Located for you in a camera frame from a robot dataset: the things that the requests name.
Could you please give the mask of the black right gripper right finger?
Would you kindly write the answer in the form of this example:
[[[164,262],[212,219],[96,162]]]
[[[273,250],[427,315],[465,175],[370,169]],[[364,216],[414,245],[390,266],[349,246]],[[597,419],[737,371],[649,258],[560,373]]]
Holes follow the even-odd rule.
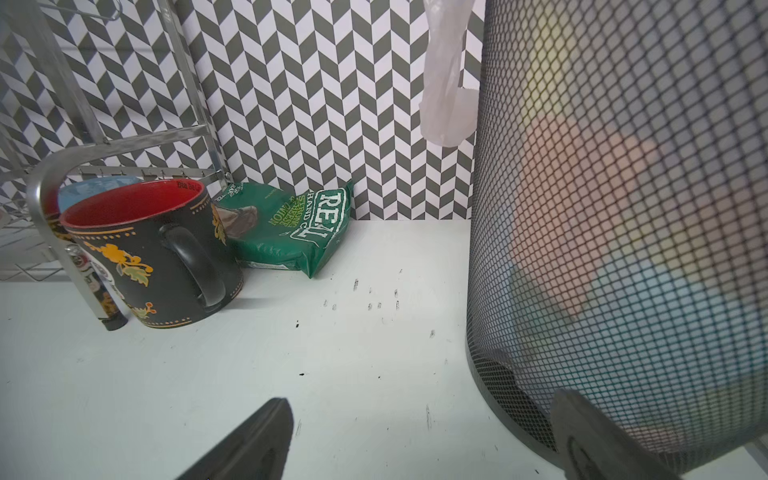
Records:
[[[551,426],[568,479],[679,477],[576,391],[555,393]]]

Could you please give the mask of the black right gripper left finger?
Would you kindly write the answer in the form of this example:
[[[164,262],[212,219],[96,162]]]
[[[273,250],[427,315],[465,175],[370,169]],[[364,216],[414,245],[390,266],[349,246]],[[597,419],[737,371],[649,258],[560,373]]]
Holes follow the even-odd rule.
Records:
[[[272,398],[179,479],[281,479],[294,419],[287,398]]]

